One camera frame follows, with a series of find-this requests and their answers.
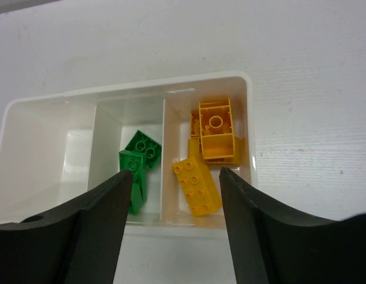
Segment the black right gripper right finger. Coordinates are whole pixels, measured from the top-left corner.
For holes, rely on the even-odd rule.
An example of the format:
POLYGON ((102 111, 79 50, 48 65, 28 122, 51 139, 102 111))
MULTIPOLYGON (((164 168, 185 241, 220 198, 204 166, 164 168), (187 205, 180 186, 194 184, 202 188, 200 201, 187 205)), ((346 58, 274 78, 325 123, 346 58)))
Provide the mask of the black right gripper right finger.
POLYGON ((272 198, 228 168, 219 180, 238 283, 366 283, 366 213, 329 220, 272 198))

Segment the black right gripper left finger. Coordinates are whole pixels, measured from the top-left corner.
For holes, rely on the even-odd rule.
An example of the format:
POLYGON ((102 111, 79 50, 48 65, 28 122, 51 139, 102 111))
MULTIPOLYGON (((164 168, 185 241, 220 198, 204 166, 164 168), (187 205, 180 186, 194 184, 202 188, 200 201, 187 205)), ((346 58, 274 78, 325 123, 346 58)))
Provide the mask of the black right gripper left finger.
POLYGON ((0 283, 112 283, 132 174, 21 222, 0 224, 0 283))

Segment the green number lego brick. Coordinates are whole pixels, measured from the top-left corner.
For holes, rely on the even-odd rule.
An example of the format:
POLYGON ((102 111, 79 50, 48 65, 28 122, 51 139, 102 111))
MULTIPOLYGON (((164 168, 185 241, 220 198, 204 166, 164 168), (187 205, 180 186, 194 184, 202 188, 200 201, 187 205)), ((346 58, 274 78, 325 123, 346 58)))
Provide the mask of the green number lego brick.
POLYGON ((132 189, 129 213, 137 215, 147 201, 146 156, 136 151, 121 150, 119 152, 119 169, 129 170, 132 174, 132 189))

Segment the green square lego brick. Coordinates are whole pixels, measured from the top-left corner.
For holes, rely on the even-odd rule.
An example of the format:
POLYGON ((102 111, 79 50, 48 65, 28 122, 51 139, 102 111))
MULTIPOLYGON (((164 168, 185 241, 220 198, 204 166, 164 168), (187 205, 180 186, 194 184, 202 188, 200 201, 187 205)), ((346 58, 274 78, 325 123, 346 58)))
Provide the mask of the green square lego brick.
POLYGON ((161 160, 161 144, 141 130, 136 131, 125 150, 145 154, 145 166, 148 170, 153 170, 161 160))

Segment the yellow butterfly lego brick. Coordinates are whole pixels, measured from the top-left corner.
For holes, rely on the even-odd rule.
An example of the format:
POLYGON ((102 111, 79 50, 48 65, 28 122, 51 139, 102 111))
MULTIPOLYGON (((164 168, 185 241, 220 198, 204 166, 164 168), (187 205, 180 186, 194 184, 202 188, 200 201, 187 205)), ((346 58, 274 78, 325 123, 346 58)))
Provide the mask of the yellow butterfly lego brick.
POLYGON ((229 98, 199 102, 200 138, 204 147, 204 139, 211 145, 225 144, 225 140, 234 142, 234 123, 229 98))

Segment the yellow square lego brick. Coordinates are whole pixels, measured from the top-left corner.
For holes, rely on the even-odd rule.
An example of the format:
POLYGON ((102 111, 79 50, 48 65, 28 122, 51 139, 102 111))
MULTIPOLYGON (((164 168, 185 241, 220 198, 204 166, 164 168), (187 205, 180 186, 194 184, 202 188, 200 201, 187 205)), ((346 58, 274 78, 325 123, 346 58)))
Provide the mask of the yellow square lego brick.
POLYGON ((198 110, 193 110, 190 113, 190 136, 200 136, 200 116, 198 110))

